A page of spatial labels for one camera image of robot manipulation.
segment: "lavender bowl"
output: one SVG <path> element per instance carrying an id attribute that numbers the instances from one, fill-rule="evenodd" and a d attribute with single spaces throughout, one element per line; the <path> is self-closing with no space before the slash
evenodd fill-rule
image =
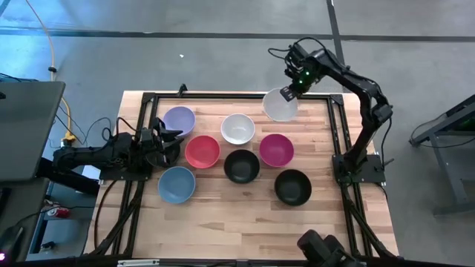
<path id="1" fill-rule="evenodd" d="M 193 131 L 196 118 L 187 107 L 174 107 L 165 113 L 163 122 L 167 130 L 183 131 L 179 136 L 187 136 Z"/>

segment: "red object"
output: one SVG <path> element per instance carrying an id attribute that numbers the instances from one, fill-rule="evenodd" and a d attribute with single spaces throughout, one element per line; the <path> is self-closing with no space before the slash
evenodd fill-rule
<path id="1" fill-rule="evenodd" d="M 294 157 L 294 146 L 282 134 L 270 134 L 259 145 L 261 159 L 272 167 L 284 167 Z"/>
<path id="2" fill-rule="evenodd" d="M 58 207 L 47 212 L 48 215 L 56 218 L 68 218 L 71 212 L 68 208 Z"/>
<path id="3" fill-rule="evenodd" d="M 185 148 L 185 158 L 195 168 L 209 168 L 220 157 L 220 145 L 211 136 L 196 136 Z"/>

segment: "magenta bowl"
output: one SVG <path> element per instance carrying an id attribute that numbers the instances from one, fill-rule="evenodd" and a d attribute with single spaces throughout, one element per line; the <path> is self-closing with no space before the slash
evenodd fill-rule
<path id="1" fill-rule="evenodd" d="M 294 146 L 282 134 L 270 134 L 259 145 L 261 159 L 272 167 L 284 167 L 294 157 Z"/>

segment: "wooden table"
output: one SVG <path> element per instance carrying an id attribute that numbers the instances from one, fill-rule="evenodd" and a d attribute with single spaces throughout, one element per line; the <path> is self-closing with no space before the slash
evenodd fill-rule
<path id="1" fill-rule="evenodd" d="M 132 125 L 137 124 L 142 94 L 142 91 L 126 91 L 122 98 L 119 116 Z M 357 96 L 344 94 L 344 104 L 351 140 L 355 141 L 361 130 Z M 145 184 L 134 257 L 301 260 L 304 256 L 296 243 L 309 229 L 315 229 L 321 235 L 335 235 L 349 251 L 341 193 L 331 166 L 334 150 L 326 102 L 300 100 L 297 117 L 285 123 L 271 121 L 263 112 L 261 100 L 254 99 L 161 99 L 158 116 L 163 117 L 177 105 L 191 108 L 197 116 L 192 135 L 182 144 L 182 155 L 191 138 L 207 134 L 219 141 L 220 158 L 214 167 L 204 170 L 191 167 L 184 157 L 179 160 L 178 165 L 192 170 L 197 178 L 193 197 L 181 205 L 161 200 L 157 183 L 163 170 L 154 170 L 152 179 Z M 221 136 L 221 122 L 231 113 L 244 113 L 254 120 L 256 132 L 248 144 L 231 145 Z M 335 115 L 341 130 L 336 107 Z M 128 130 L 123 123 L 119 129 Z M 261 172 L 255 181 L 246 185 L 229 181 L 223 171 L 227 155 L 239 148 L 258 154 L 260 141 L 272 133 L 284 134 L 294 144 L 295 156 L 291 163 L 285 168 L 271 168 L 261 161 Z M 276 176 L 290 168 L 303 171 L 312 182 L 310 200 L 299 207 L 284 205 L 273 190 Z M 124 184 L 117 182 L 106 197 L 98 222 L 99 241 L 117 220 Z M 97 203 L 105 188 L 105 185 L 101 187 Z M 390 212 L 382 190 L 363 184 L 361 194 L 368 223 L 386 247 L 397 254 Z M 94 248 L 93 232 L 94 221 L 89 228 L 85 252 Z M 356 232 L 358 248 L 363 252 L 359 227 Z M 127 234 L 128 225 L 122 236 L 121 251 Z"/>

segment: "concrete floor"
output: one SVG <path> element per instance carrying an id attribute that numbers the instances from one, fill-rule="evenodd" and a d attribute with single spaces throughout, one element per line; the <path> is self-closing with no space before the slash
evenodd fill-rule
<path id="1" fill-rule="evenodd" d="M 32 0 L 48 27 L 178 33 L 331 34 L 325 0 Z M 340 33 L 378 36 L 475 36 L 470 0 L 334 0 Z M 22 0 L 11 0 L 0 29 L 38 27 Z M 48 80 L 44 36 L 1 36 L 0 72 Z M 87 130 L 97 118 L 117 115 L 124 90 L 270 90 L 287 85 L 283 63 L 268 47 L 285 39 L 155 39 L 53 37 L 58 80 L 73 117 Z M 324 44 L 334 50 L 332 40 Z M 305 43 L 310 49 L 312 43 Z M 387 192 L 400 255 L 411 260 L 475 265 L 475 214 L 434 218 L 451 203 L 448 182 L 431 149 L 412 148 L 411 131 L 475 92 L 473 42 L 343 42 L 345 62 L 375 79 L 394 105 L 385 153 Z M 326 78 L 313 91 L 341 92 Z M 101 145 L 97 125 L 88 139 Z M 53 126 L 59 144 L 64 129 Z M 380 146 L 382 133 L 375 138 Z M 53 149 L 46 147 L 45 156 Z"/>

